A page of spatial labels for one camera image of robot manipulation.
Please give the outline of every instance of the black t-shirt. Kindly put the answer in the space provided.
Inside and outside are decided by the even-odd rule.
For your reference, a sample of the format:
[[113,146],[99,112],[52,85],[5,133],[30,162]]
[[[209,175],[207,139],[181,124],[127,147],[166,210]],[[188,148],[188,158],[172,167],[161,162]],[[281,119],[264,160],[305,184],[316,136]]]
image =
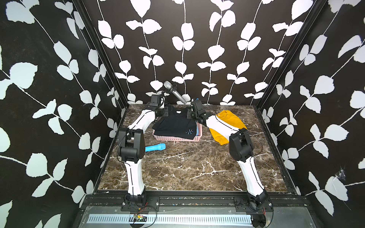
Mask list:
[[194,139],[196,135],[196,123],[187,119],[188,108],[177,109],[169,106],[169,116],[162,117],[153,125],[155,135]]

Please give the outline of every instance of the metal bracket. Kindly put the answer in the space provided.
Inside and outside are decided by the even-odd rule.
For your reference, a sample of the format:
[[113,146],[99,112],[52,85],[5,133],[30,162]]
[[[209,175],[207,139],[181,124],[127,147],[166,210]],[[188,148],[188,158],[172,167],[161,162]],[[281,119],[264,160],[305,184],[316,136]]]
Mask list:
[[[147,207],[146,209],[143,210],[143,212],[149,212],[149,211],[158,211],[159,207],[160,207],[160,197],[158,196],[146,196],[147,200],[146,202]],[[120,211],[129,211],[129,212],[138,212],[138,208],[142,208],[143,206],[137,206],[134,205],[133,202],[131,201],[125,201],[122,205],[122,207],[120,208]]]

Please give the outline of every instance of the silver microphone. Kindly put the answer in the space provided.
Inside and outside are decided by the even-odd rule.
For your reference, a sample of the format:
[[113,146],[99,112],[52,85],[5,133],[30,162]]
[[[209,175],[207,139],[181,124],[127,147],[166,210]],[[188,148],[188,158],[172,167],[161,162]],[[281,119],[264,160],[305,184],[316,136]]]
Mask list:
[[179,92],[176,91],[176,89],[172,86],[172,84],[169,81],[165,81],[164,86],[167,89],[167,93],[174,94],[177,97],[177,99],[179,99],[183,104],[186,104],[185,99],[179,94]]

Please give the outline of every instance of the leaf pattern wallpaper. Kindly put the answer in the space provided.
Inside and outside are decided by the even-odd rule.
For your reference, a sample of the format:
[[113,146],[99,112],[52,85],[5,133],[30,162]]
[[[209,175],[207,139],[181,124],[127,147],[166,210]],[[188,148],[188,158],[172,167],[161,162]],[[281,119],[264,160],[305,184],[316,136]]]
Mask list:
[[363,226],[364,9],[363,0],[329,0],[261,108],[325,227]]
[[[187,102],[199,97],[208,104],[255,105],[314,1],[84,4],[129,104],[147,103],[169,80]],[[173,96],[166,99],[181,103]]]
[[0,228],[70,227],[116,135],[119,85],[72,2],[0,11]]

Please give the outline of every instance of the marble surface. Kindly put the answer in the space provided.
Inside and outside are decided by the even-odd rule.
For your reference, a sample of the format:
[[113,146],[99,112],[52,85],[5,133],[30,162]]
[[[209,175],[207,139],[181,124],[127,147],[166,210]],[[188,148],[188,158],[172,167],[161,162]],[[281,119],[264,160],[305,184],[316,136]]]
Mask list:
[[[174,105],[182,108],[185,105]],[[122,127],[133,123],[145,105],[130,105]],[[263,151],[255,157],[262,184],[268,192],[286,192],[279,166],[272,155],[262,126],[252,106],[210,105],[217,113],[230,110],[246,125],[251,134],[263,144]],[[147,152],[142,160],[143,182],[147,190],[203,190],[246,191],[241,168],[229,154],[229,145],[215,142],[207,127],[203,126],[200,142],[157,141],[152,135],[153,123],[146,130],[146,146],[165,143],[162,151]],[[260,142],[251,137],[254,154],[261,151]],[[117,142],[102,175],[99,189],[127,190],[128,179],[124,164],[116,157]]]

